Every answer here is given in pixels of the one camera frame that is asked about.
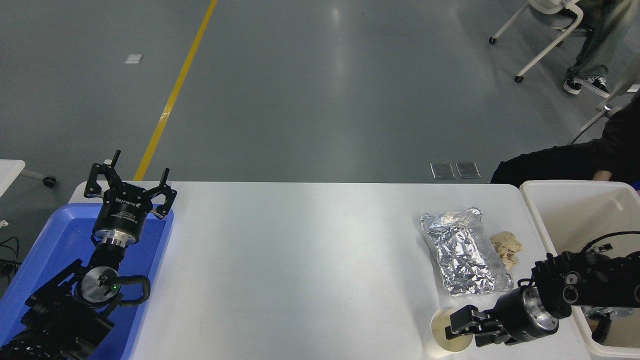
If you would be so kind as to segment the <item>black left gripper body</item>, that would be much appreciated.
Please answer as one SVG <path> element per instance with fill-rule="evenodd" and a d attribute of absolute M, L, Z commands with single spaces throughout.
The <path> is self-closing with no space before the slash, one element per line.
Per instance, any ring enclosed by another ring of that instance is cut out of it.
<path fill-rule="evenodd" d="M 116 187 L 108 189 L 94 223 L 93 234 L 110 230 L 129 235 L 142 234 L 147 215 L 153 209 L 151 199 L 144 196 L 145 191 L 131 183 L 125 183 L 122 190 Z"/>

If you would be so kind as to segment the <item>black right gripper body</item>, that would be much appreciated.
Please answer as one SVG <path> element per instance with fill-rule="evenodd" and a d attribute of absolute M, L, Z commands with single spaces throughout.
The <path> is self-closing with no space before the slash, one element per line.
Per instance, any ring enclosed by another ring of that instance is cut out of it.
<path fill-rule="evenodd" d="M 487 311 L 499 323 L 500 330 L 506 330 L 521 343 L 533 341 L 538 335 L 538 330 L 525 309 L 523 292 L 523 288 L 508 292 L 498 298 L 496 304 Z"/>

